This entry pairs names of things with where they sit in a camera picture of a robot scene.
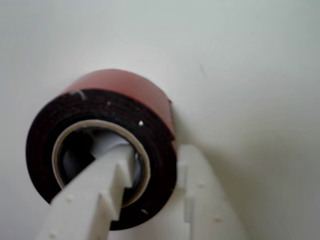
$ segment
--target red tape liner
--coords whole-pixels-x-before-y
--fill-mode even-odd
[[[177,178],[170,101],[147,79],[122,70],[85,75],[36,116],[26,142],[30,178],[41,196],[53,197],[95,160],[94,136],[121,136],[134,148],[133,187],[123,196],[111,230],[132,228],[152,218],[171,196]]]

